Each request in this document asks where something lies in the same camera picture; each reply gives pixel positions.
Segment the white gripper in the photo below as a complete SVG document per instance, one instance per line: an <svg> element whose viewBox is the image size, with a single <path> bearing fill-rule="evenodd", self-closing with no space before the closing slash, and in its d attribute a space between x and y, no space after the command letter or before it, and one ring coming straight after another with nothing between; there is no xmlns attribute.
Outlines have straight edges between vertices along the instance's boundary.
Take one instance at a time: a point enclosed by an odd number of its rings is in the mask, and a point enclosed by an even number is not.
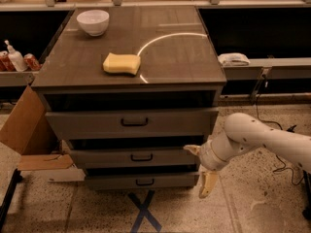
<svg viewBox="0 0 311 233"><path fill-rule="evenodd" d="M206 198L216 185L219 174L227 164L229 158L229 143L227 140L208 140L202 146L185 145L184 150L189 151L193 155L199 155L201 165L207 170L200 174L201 187L199 189L199 197Z"/></svg>

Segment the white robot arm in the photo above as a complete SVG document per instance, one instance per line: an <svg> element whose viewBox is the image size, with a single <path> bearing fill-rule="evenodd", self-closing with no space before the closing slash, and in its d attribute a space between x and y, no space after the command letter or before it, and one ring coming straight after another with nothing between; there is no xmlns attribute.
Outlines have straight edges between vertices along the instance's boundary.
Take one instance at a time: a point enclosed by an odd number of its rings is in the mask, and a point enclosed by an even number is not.
<svg viewBox="0 0 311 233"><path fill-rule="evenodd" d="M202 167L199 197L207 197L221 171L229 161L251 150L265 148L311 173L311 137L267 126L258 119L235 113L225 120L223 131L201 146L185 145L196 155Z"/></svg>

